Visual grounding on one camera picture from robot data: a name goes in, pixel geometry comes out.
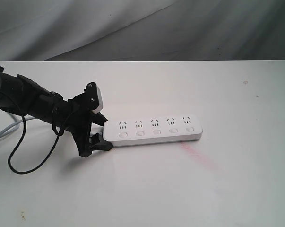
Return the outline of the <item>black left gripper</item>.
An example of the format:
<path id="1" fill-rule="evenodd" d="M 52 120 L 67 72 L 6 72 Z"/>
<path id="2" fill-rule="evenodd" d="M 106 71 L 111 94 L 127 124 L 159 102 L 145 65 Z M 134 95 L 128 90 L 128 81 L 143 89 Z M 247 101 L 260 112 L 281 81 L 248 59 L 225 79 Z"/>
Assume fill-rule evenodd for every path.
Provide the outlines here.
<path id="1" fill-rule="evenodd" d="M 92 151 L 110 151 L 113 144 L 101 133 L 90 136 L 91 124 L 104 126 L 108 119 L 100 112 L 90 113 L 84 93 L 67 101 L 60 99 L 52 110 L 52 130 L 57 136 L 71 132 L 81 157 L 88 157 Z"/>

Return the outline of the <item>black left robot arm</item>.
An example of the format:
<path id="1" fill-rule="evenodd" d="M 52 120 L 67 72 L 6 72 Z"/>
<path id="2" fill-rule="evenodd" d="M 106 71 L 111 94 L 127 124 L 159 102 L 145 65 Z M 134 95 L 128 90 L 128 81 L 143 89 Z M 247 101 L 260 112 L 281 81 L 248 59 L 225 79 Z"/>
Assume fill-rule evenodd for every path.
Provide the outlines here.
<path id="1" fill-rule="evenodd" d="M 101 114 L 102 97 L 96 83 L 87 84 L 84 92 L 67 101 L 31 79 L 4 73 L 0 66 L 0 109 L 18 116 L 30 115 L 52 125 L 53 130 L 69 131 L 81 157 L 93 151 L 113 148 L 99 133 L 91 135 L 91 126 L 103 126 L 107 119 Z"/>

